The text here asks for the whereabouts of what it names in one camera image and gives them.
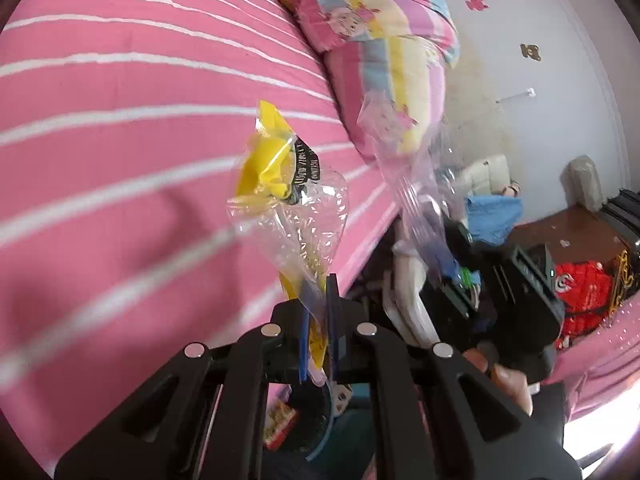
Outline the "person's right hand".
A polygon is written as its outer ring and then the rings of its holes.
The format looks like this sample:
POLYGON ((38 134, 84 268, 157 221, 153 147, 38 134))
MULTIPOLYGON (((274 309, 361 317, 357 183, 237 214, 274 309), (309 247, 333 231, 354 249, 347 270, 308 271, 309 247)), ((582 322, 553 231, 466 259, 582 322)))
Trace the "person's right hand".
POLYGON ((500 364, 489 364, 480 350, 470 349, 462 353, 482 373, 489 373, 491 381, 511 398, 528 415, 533 414, 533 400, 529 392, 526 375, 519 370, 511 370, 500 364))

